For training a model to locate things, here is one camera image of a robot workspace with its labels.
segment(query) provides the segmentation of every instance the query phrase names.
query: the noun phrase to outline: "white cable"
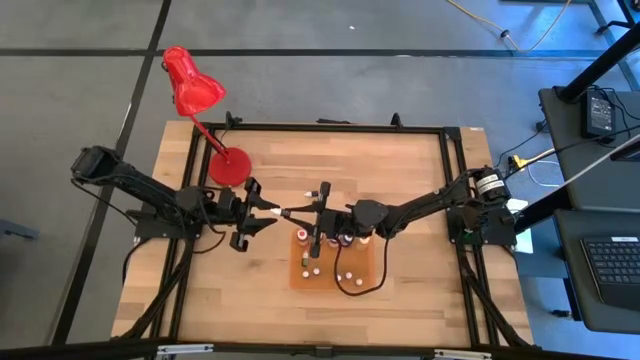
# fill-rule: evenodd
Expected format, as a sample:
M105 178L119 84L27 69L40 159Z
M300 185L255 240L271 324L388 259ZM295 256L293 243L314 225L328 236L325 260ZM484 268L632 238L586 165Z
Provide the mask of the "white cable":
M538 160L538 163L543 163L543 164L554 164L554 165L558 165L560 166L560 164L558 164L555 161L547 161L547 160ZM539 182L538 180L536 180L536 178L533 177L533 174L531 173L531 166L527 166L527 172L529 172L529 177L531 178L531 180L540 185L540 186L544 186L544 187L560 187L560 185L556 185L556 184L543 184L541 182Z
M552 153L552 152L554 152L554 151L556 151L556 149L554 149L554 148L551 148L551 149L549 149L549 150L545 150L545 151L541 152L540 154L538 154L538 155L536 155L536 156L532 157L531 159L527 160L527 162L533 162L533 161L536 161L536 160L538 160L538 159L540 159L540 158L542 158L542 157L545 157L545 156L549 155L549 153Z
M500 30L500 33L502 35L502 33L504 33L506 30L501 28L500 26L498 26L496 23L489 21L483 17L480 17L478 15L475 15L473 13L471 13L469 10L463 8L462 6L456 4L455 2L453 2L453 0L447 0L447 2L453 6L455 6L456 8L458 8L458 10L462 11L463 13L471 16L472 18L478 20L478 21L482 21L485 24L489 24L491 26L493 26L494 28ZM567 10L567 8L569 7L569 4L571 4L571 0L567 0L567 2L564 4L564 7L562 8L562 10L560 10L560 13L558 14L558 16L556 16L556 19L553 20L553 22L551 23L551 25L549 26L549 28L547 29L547 31L544 32L544 34L542 34L542 36L540 37L540 39L528 50L522 50L520 49L520 47L518 46L518 44L516 44L515 41L513 41L513 39L511 38L511 36L507 33L506 34L506 38L507 40L509 40L509 42L511 43L511 45L513 45L514 48L516 48L516 50L519 53L522 54L526 54L530 51L533 51L535 48L538 47L538 45L540 45L540 43L542 43L542 40L544 40L547 35L549 35L549 33L551 32L551 29L553 29L553 27L556 25L556 23L558 22L558 20L560 20L560 18L562 17L562 14L564 14L565 10Z

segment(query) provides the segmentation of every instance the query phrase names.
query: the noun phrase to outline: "yellow cable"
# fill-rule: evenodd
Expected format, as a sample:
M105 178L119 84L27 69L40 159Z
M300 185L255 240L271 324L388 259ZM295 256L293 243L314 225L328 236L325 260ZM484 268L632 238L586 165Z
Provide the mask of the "yellow cable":
M462 6L460 6L460 5L456 4L455 2L453 2L453 0L447 0L447 2L449 4L455 6L456 8L458 8L458 10L462 11L463 13L469 15L470 17L472 17L472 18L474 18L474 19L476 19L478 21L481 21L481 22L483 22L485 24L489 24L489 25L493 26L494 28L500 30L501 33L503 33L505 31L505 29L501 28L496 23L471 13L469 10L467 10L467 9L463 8ZM528 49L528 50L520 49L518 44L516 44L516 42L513 41L513 39L511 38L511 36L509 34L507 34L505 37L507 38L507 40L509 40L509 42L511 42L511 45L513 45L513 47L516 48L516 50L519 53L526 54L526 53L534 50L535 48L538 47L538 45L540 45L540 43L542 43L542 40L544 40L547 37L547 35L549 35L549 33L551 32L551 29L553 29L553 27L556 25L558 20L560 20L560 18L562 17L562 14L564 14L565 10L567 10L567 8L569 7L569 4L571 4L571 0L567 0L567 2L564 4L564 7L562 8L562 10L560 10L560 13L556 17L556 19L553 21L553 23L551 23L551 25L549 26L547 31L545 31L544 34L542 34L542 36L540 37L540 40L538 40L530 49Z

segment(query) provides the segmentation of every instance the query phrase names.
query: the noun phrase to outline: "lamp base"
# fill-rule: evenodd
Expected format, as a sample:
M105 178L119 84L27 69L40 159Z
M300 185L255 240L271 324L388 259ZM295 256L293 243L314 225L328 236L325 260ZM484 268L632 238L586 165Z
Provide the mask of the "lamp base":
M227 148L227 162L220 154L215 154L209 161L209 176L223 186L238 186L244 183L251 174L251 159L239 148Z

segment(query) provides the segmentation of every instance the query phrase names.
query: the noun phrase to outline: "white cap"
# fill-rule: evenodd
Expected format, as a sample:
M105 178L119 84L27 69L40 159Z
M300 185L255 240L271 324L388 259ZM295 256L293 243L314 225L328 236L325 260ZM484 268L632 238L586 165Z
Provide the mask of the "white cap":
M296 232L296 235L298 236L298 240L306 240L308 236L307 230L300 229Z

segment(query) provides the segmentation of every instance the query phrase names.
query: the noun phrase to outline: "red desk lamp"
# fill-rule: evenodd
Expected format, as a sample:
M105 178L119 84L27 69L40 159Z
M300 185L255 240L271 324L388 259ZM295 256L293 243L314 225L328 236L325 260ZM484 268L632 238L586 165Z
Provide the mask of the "red desk lamp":
M238 186L251 173L251 160L246 152L236 147L225 147L211 136L195 118L195 114L217 104L227 91L213 78L200 73L187 49L172 46L164 52L164 69L174 93L178 115L188 116L207 137L216 151L209 162L209 176L220 185Z

